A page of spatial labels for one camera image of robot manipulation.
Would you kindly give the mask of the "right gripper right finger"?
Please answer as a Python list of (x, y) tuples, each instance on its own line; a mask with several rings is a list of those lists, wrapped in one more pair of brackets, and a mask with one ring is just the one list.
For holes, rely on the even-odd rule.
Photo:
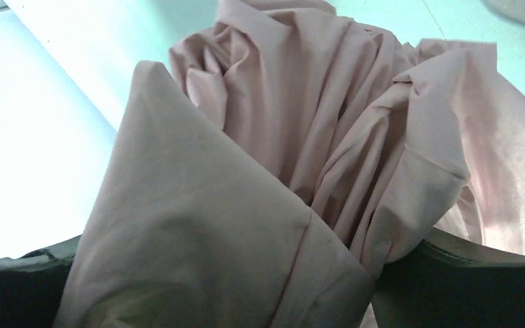
[(379, 327), (525, 327), (525, 256), (434, 228), (383, 268), (372, 304)]

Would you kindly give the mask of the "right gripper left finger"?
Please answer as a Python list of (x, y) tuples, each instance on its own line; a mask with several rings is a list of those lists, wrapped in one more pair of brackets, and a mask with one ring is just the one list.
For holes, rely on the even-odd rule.
[(0, 327), (51, 327), (80, 237), (0, 258)]

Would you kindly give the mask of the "pink folding umbrella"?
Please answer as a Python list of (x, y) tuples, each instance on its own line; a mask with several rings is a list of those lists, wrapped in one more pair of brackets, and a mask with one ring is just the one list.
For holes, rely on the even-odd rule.
[(525, 255), (525, 95), (495, 44), (220, 1), (141, 61), (56, 327), (357, 327), (432, 227)]

